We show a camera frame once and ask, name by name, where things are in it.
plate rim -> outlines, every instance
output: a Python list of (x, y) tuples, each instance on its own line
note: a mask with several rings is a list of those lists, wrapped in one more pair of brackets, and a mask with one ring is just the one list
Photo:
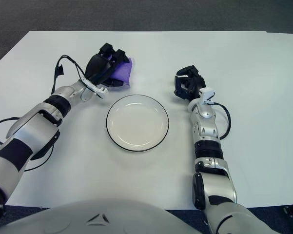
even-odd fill
[[(162, 139), (158, 144), (156, 144), (155, 146), (153, 146), (153, 147), (151, 147), (151, 148), (149, 148), (149, 149), (146, 149), (146, 150), (129, 150), (129, 149), (126, 149), (126, 148), (122, 147), (121, 145), (117, 144), (117, 142), (114, 141), (114, 139), (112, 138), (112, 136), (110, 135), (110, 133), (109, 133), (109, 131), (108, 131), (108, 127), (107, 127), (107, 118), (108, 118), (108, 115), (109, 115), (109, 113), (110, 113), (112, 107), (113, 107), (117, 102), (119, 102), (120, 100), (122, 100), (122, 99), (124, 99), (124, 98), (126, 98), (126, 97), (129, 97), (129, 96), (145, 96), (145, 97), (151, 98), (151, 99), (153, 99), (155, 102), (157, 102), (157, 103), (158, 103), (158, 104), (164, 109), (164, 111), (165, 111), (165, 113), (166, 113), (167, 120), (168, 120), (168, 128), (167, 128), (166, 134), (165, 134), (165, 136), (163, 137), (163, 139)], [(124, 150), (130, 151), (130, 152), (145, 152), (145, 151), (148, 151), (148, 150), (151, 150), (151, 149), (155, 148), (156, 146), (158, 146), (158, 145), (159, 145), (159, 144), (160, 144), (160, 143), (166, 138), (166, 136), (167, 136), (167, 134), (168, 134), (168, 131), (169, 131), (169, 125), (170, 125), (170, 122), (169, 122), (169, 116), (168, 116), (168, 113), (167, 113), (166, 109), (163, 107), (163, 105), (160, 104), (159, 101), (157, 101), (156, 99), (154, 99), (154, 98), (152, 98), (152, 97), (150, 97), (150, 96), (144, 95), (144, 94), (130, 94), (130, 95), (127, 95), (127, 96), (124, 96), (124, 97), (118, 99), (118, 100), (115, 101), (114, 104), (109, 108), (108, 113), (107, 113), (107, 115), (106, 115), (105, 125), (106, 125), (106, 130), (107, 130), (108, 136), (110, 137), (110, 139), (111, 139), (111, 140), (112, 140), (117, 146), (119, 146), (120, 148), (122, 148), (122, 149), (124, 149)]]

robot forearm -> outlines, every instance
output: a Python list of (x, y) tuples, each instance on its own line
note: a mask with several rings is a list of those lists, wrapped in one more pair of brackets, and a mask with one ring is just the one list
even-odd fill
[(58, 126), (71, 108), (93, 94), (81, 81), (60, 87), (12, 125), (0, 146), (0, 207), (11, 196), (29, 160), (44, 156), (57, 141)]

purple fabric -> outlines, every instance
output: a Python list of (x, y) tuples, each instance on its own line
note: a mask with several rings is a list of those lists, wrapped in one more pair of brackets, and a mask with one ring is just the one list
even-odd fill
[(123, 62), (111, 75), (111, 78), (123, 81), (126, 85), (129, 85), (129, 78), (132, 68), (132, 60), (129, 58), (129, 62)]

white plate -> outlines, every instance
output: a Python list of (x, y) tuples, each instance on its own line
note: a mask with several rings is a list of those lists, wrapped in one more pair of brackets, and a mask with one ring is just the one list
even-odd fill
[(106, 118), (111, 139), (129, 151), (146, 151), (163, 141), (169, 129), (169, 119), (163, 106), (144, 95), (119, 99)]

triangular logo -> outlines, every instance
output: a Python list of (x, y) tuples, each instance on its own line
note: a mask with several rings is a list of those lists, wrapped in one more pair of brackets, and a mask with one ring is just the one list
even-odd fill
[(87, 226), (107, 226), (109, 224), (109, 220), (105, 214), (97, 214), (90, 218), (86, 224)]

